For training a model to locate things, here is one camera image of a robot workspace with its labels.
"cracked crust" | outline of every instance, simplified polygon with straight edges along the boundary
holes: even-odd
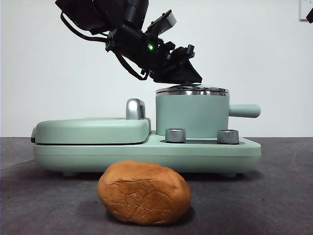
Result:
[[[134,161],[111,165],[99,180],[98,195],[115,218],[141,225],[176,222],[191,199],[190,188],[178,173]]]

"white wall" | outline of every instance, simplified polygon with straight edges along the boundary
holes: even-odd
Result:
[[[162,38],[195,45],[203,83],[262,107],[257,119],[230,118],[231,128],[313,136],[313,25],[298,20],[298,0],[150,0],[144,29],[170,8],[178,23]],[[59,15],[53,0],[1,1],[1,136],[29,137],[43,120],[123,117],[133,97],[155,128],[155,90],[167,85],[137,81]]]

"metal handle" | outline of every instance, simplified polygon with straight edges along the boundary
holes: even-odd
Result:
[[[140,99],[129,99],[126,104],[126,120],[140,120],[145,117],[145,103]]]
[[[229,106],[230,117],[257,118],[261,114],[261,108],[256,104],[233,104]]]

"small pot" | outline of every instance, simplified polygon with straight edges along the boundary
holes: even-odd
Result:
[[[228,117],[257,118],[255,104],[229,105],[229,91],[201,85],[174,86],[156,91],[156,134],[166,129],[186,130],[187,138],[216,138],[228,129]]]

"knob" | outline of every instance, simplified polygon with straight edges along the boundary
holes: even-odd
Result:
[[[165,140],[170,143],[185,143],[186,130],[178,128],[170,128],[165,131]]]
[[[129,99],[126,104],[126,120],[140,120],[145,117],[145,103],[140,99]]]
[[[239,132],[237,130],[220,130],[217,132],[217,142],[239,144]]]

